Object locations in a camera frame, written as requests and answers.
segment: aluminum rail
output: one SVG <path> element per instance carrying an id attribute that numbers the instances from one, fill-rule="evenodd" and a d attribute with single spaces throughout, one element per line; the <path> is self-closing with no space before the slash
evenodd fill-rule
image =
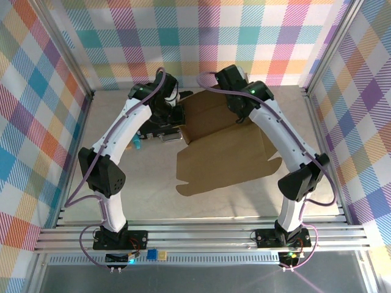
<path id="1" fill-rule="evenodd" d="M 253 230 L 274 227 L 276 218 L 235 217 L 205 219 L 168 219 L 129 221 L 129 230 L 147 230 L 148 248 L 172 253 L 227 253 L 255 251 L 288 251 L 293 248 L 258 249 L 250 238 Z M 367 250 L 369 240 L 364 229 L 348 225 L 344 215 L 304 217 L 319 232 L 318 251 Z M 87 223 L 64 224 L 56 229 L 42 230 L 36 253 L 78 253 L 79 235 Z M 83 245 L 92 250 L 94 228 L 83 236 Z M 309 229 L 312 243 L 315 232 Z M 123 251 L 106 251 L 110 253 Z"/>

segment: floor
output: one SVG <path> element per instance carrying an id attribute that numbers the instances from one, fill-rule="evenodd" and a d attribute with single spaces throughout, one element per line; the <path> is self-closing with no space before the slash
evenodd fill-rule
<path id="1" fill-rule="evenodd" d="M 271 87 L 280 108 L 303 139 L 319 150 L 304 98 L 297 86 Z M 127 90 L 96 92 L 82 145 L 90 148 L 108 129 L 126 99 Z M 122 204 L 128 220 L 167 219 L 187 217 L 237 217 L 279 215 L 282 195 L 277 181 L 288 173 L 283 163 L 273 175 L 248 181 L 203 194 L 184 197 L 175 186 L 182 183 L 176 179 L 177 153 L 186 148 L 184 140 L 162 143 L 159 139 L 143 140 L 140 150 L 125 151 L 120 168 L 126 174 L 122 189 Z M 71 191 L 82 179 L 79 165 L 71 183 Z M 77 197 L 91 194 L 87 185 Z M 313 199 L 329 202 L 332 192 L 323 177 Z M 305 211 L 310 215 L 338 214 L 336 206 L 322 208 L 309 204 Z M 94 200 L 83 201 L 66 209 L 64 220 L 99 220 L 100 212 Z"/>
<path id="2" fill-rule="evenodd" d="M 45 292 L 366 292 L 353 251 L 317 252 L 294 273 L 276 265 L 223 266 L 128 266 L 122 274 L 108 274 L 95 266 L 46 268 L 41 293 Z"/>

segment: mounting plate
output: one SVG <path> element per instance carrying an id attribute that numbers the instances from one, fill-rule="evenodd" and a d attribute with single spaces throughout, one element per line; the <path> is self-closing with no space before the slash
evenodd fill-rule
<path id="1" fill-rule="evenodd" d="M 290 239 L 286 245 L 282 245 L 281 242 L 277 240 L 275 229 L 255 230 L 254 241 L 257 243 L 258 248 L 301 247 L 299 239 L 303 242 L 303 247 L 311 247 L 310 233 L 306 228 L 302 228 L 301 232 Z"/>
<path id="2" fill-rule="evenodd" d="M 148 231 L 146 230 L 137 230 L 131 231 L 126 230 L 123 232 L 119 241 L 115 241 L 110 237 L 105 236 L 101 231 L 97 231 L 95 233 L 95 238 L 93 242 L 92 249 L 94 250 L 134 250 L 133 244 L 130 241 L 131 239 L 135 239 L 133 241 L 134 244 L 140 245 L 137 249 L 145 250 L 147 249 L 148 243 Z"/>

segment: beige floor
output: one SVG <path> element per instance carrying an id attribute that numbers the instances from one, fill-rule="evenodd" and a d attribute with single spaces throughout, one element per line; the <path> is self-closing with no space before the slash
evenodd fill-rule
<path id="1" fill-rule="evenodd" d="M 271 87 L 280 108 L 297 132 L 318 151 L 316 137 L 300 89 L 297 86 Z M 128 91 L 96 92 L 82 145 L 90 148 L 114 121 L 127 99 Z M 277 181 L 288 173 L 283 163 L 275 174 L 245 183 L 216 189 L 204 194 L 184 197 L 175 186 L 177 153 L 186 147 L 183 140 L 162 143 L 159 139 L 142 141 L 141 150 L 126 151 L 120 168 L 126 174 L 122 189 L 123 211 L 131 219 L 163 219 L 184 217 L 278 216 L 282 195 Z M 79 166 L 71 184 L 74 191 L 81 180 Z M 77 197 L 91 194 L 87 185 Z M 328 202 L 331 188 L 325 177 L 312 198 Z M 321 208 L 309 204 L 306 214 L 338 214 L 336 206 Z M 64 220 L 99 220 L 95 200 L 87 200 L 66 209 Z"/>

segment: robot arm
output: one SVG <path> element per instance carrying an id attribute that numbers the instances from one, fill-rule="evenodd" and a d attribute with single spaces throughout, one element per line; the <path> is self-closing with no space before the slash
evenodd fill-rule
<path id="1" fill-rule="evenodd" d="M 244 71 L 240 67 L 231 65 L 215 74 L 216 80 L 222 90 L 244 92 L 262 100 L 275 113 L 279 114 L 279 119 L 271 113 L 267 107 L 262 107 L 260 103 L 245 96 L 226 95 L 228 108 L 237 114 L 237 123 L 242 123 L 249 117 L 258 125 L 270 141 L 277 148 L 290 172 L 279 180 L 278 186 L 284 195 L 281 213 L 275 222 L 276 238 L 282 245 L 301 232 L 301 211 L 304 201 L 311 195 L 317 183 L 322 177 L 320 169 L 306 156 L 299 145 L 292 138 L 292 132 L 298 140 L 306 146 L 307 152 L 315 157 L 322 165 L 329 163 L 326 154 L 320 156 L 306 145 L 304 140 L 292 127 L 289 121 L 279 108 L 277 101 L 270 89 L 261 81 L 248 83 Z"/>
<path id="2" fill-rule="evenodd" d="M 115 127 L 117 121 L 125 115 L 125 119 L 114 129 L 109 142 L 104 146 L 93 172 L 87 179 L 94 194 L 103 199 L 102 208 L 105 209 L 107 221 L 101 230 L 114 240 L 119 238 L 123 230 L 127 230 L 127 221 L 122 211 L 121 189 L 125 184 L 126 176 L 118 167 L 122 154 L 139 128 L 148 120 L 152 123 L 164 123 L 171 114 L 177 102 L 177 80 L 166 73 L 164 84 L 160 90 L 147 102 L 126 115 L 137 103 L 151 94 L 161 82 L 163 73 L 156 75 L 154 82 L 136 84 L 130 91 L 121 113 L 102 138 L 94 143 L 91 149 L 82 148 L 79 152 L 79 162 L 83 176 L 86 174 L 97 151 L 104 145 L 108 133 Z"/>

